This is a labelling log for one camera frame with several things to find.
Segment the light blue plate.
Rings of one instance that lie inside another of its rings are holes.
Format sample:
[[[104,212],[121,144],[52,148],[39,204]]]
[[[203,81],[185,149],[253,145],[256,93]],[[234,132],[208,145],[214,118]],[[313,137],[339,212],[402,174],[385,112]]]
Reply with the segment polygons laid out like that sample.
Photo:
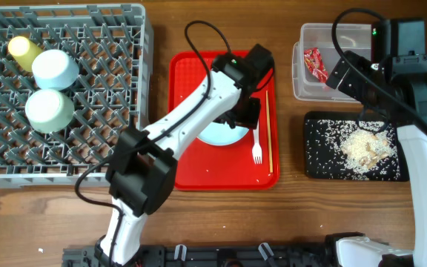
[[[226,146],[240,141],[248,132],[248,128],[240,126],[230,128],[227,124],[212,122],[197,138],[209,145]]]

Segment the wooden chopstick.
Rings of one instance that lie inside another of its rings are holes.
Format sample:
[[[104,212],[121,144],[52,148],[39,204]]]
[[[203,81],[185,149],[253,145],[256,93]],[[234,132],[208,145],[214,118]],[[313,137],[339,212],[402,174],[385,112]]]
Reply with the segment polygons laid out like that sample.
[[[271,117],[270,117],[270,105],[268,91],[265,92],[265,110],[266,110],[266,126],[268,133],[268,162],[269,162],[269,174],[274,172],[273,165],[273,154],[272,154],[272,139],[271,139]]]

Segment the white plastic fork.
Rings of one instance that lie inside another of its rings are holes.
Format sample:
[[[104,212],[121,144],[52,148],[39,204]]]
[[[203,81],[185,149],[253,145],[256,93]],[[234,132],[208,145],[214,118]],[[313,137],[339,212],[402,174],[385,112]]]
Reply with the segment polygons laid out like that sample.
[[[254,135],[254,146],[252,147],[252,156],[254,163],[256,165],[262,164],[262,148],[259,143],[259,122],[256,125],[256,128],[253,129]]]

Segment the red snack wrapper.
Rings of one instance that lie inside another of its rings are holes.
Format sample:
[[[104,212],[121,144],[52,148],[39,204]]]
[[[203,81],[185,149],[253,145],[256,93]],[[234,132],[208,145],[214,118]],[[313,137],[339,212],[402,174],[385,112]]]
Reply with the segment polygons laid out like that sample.
[[[304,50],[304,63],[309,72],[318,79],[319,82],[325,83],[328,79],[328,71],[325,69],[322,55],[317,47]]]

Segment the light blue small bowl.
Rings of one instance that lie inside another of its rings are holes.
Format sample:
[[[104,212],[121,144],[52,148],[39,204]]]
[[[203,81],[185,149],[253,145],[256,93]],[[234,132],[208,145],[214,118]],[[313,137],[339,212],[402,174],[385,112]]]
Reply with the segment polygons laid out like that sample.
[[[32,63],[33,76],[40,89],[64,90],[79,75],[79,66],[62,50],[46,50]]]

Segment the green bowl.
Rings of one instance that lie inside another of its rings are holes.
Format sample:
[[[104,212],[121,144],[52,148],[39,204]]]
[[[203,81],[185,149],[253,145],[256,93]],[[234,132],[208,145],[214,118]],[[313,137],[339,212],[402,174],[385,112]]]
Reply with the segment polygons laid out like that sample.
[[[73,119],[75,106],[72,100],[58,90],[41,89],[25,103],[24,112],[31,127],[49,134],[66,128]]]

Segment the yellow plastic cup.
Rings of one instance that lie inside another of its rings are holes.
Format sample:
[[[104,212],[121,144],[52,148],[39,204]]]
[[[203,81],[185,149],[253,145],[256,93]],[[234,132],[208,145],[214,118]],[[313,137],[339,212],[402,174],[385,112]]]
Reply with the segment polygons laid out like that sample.
[[[25,36],[16,36],[9,41],[8,51],[23,70],[32,72],[32,64],[42,49]]]

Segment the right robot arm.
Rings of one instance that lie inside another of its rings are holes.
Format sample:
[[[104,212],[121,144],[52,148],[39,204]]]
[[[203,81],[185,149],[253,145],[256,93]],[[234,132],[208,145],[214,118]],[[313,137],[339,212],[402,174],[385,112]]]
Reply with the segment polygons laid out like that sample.
[[[385,19],[371,25],[371,57],[366,59],[331,38],[340,60],[327,86],[360,102],[396,126],[411,183],[414,208],[414,250],[401,254],[381,244],[343,238],[337,241],[341,266],[353,257],[373,257],[379,266],[427,266],[427,53],[422,19]]]

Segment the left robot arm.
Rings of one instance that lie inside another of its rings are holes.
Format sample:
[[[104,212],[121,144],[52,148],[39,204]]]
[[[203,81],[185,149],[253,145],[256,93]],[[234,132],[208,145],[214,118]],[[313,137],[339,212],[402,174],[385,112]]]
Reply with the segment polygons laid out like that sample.
[[[105,176],[113,214],[96,246],[104,266],[126,266],[133,260],[148,215],[173,190],[180,157],[209,124],[257,127],[261,104],[252,95],[273,67],[271,51],[260,44],[244,57],[218,55],[194,92],[168,115],[142,131],[122,132]]]

